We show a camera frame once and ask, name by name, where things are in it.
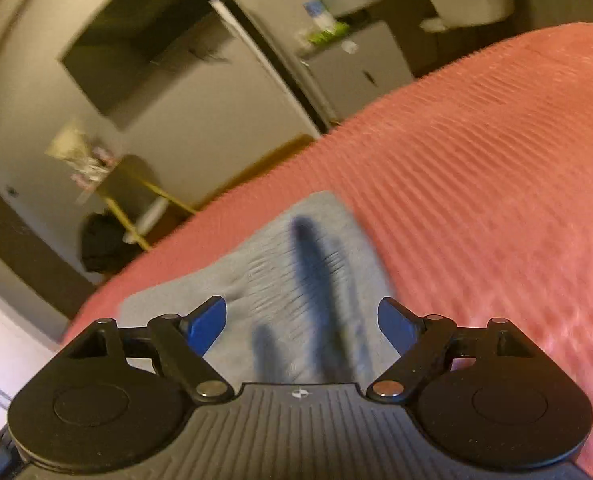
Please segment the grey pants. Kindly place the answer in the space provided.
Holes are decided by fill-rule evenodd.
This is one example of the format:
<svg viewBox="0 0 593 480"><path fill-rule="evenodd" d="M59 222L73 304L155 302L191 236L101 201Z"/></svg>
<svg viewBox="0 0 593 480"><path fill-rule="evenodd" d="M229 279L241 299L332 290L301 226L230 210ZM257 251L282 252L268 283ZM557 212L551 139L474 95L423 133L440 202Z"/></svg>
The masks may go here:
<svg viewBox="0 0 593 480"><path fill-rule="evenodd" d="M245 382L366 388L397 359L377 315L392 292L351 211L333 193L319 192L206 268L128 297L118 324L185 315L221 296L225 328L204 357L234 388Z"/></svg>

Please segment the black bag on floor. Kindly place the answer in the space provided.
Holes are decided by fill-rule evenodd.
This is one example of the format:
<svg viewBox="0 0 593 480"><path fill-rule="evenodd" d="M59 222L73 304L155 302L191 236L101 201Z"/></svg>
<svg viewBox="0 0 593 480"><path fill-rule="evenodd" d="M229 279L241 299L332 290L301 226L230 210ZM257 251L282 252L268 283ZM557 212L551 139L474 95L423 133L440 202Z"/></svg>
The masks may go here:
<svg viewBox="0 0 593 480"><path fill-rule="evenodd" d="M115 275L139 257L144 249L125 243L124 235L124 226L112 214L90 214L80 230L80 262L85 271Z"/></svg>

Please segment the yellow side table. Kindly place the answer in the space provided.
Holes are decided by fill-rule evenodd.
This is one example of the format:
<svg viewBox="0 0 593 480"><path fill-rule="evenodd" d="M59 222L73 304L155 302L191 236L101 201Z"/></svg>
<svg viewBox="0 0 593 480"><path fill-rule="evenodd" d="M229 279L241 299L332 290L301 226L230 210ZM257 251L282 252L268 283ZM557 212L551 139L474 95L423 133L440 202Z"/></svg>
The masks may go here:
<svg viewBox="0 0 593 480"><path fill-rule="evenodd" d="M122 155L104 166L91 167L72 179L80 187L76 204L84 205L93 197L103 204L124 230L123 242L151 252L161 229L175 218L180 222L198 211L159 185L153 170L136 155Z"/></svg>

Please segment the pink ribbed bed blanket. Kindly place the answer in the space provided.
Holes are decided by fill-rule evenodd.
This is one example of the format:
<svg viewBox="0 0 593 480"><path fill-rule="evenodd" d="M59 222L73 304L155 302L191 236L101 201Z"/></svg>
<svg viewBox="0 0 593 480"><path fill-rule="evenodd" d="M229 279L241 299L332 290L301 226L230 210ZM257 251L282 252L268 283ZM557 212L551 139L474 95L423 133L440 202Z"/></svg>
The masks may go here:
<svg viewBox="0 0 593 480"><path fill-rule="evenodd" d="M593 23L493 44L374 102L137 259L69 335L321 191L361 222L402 304L508 318L593 404ZM593 476L593 431L579 463Z"/></svg>

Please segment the flower bouquet in paper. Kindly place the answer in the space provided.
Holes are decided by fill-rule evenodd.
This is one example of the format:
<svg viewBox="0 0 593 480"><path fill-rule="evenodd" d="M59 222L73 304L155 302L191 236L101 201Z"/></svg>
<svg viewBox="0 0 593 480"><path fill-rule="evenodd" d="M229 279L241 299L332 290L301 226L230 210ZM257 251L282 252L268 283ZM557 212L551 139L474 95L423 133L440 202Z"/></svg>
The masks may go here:
<svg viewBox="0 0 593 480"><path fill-rule="evenodd" d="M45 154L70 167L72 180L84 191L98 186L118 165L118 157L101 141L88 136L78 122L65 124Z"/></svg>

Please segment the grey cabinet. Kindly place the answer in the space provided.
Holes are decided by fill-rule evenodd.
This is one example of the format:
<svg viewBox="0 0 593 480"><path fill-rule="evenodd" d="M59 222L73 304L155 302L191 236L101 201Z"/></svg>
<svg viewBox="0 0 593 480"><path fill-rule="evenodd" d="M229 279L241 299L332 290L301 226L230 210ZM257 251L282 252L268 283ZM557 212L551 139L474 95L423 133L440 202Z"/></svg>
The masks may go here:
<svg viewBox="0 0 593 480"><path fill-rule="evenodd" d="M307 53L301 63L339 122L414 81L397 40L382 21Z"/></svg>

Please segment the blue white container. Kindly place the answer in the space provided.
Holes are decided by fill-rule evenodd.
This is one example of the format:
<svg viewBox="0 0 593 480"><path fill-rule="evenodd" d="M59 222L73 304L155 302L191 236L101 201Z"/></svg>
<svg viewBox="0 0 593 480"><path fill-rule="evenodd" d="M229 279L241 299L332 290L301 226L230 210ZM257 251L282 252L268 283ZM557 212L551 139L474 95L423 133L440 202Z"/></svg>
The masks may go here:
<svg viewBox="0 0 593 480"><path fill-rule="evenodd" d="M317 27L323 32L334 32L337 28L337 21L321 0L309 0L303 4L307 15L313 20Z"/></svg>

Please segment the wall-mounted black television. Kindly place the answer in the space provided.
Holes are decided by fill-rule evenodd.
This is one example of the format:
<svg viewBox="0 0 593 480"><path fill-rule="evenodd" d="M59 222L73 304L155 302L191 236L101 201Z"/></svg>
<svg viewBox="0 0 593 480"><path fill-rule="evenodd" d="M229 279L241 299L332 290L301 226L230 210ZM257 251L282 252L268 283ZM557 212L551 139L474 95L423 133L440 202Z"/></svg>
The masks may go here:
<svg viewBox="0 0 593 480"><path fill-rule="evenodd" d="M92 106L108 116L154 63L213 10L212 0L108 0L61 63Z"/></svg>

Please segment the white door frame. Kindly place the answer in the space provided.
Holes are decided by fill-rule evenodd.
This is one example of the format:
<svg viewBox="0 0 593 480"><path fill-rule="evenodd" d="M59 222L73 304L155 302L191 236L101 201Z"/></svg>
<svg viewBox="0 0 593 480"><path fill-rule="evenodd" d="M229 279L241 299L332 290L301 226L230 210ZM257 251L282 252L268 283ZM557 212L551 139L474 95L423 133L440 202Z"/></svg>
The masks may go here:
<svg viewBox="0 0 593 480"><path fill-rule="evenodd" d="M211 0L210 4L231 33L243 41L275 81L295 113L303 120L306 132L313 138L325 136L333 128L333 123L318 110L315 99L309 95L297 72L290 66L289 58L272 42L272 37L257 26L253 16L237 0Z"/></svg>

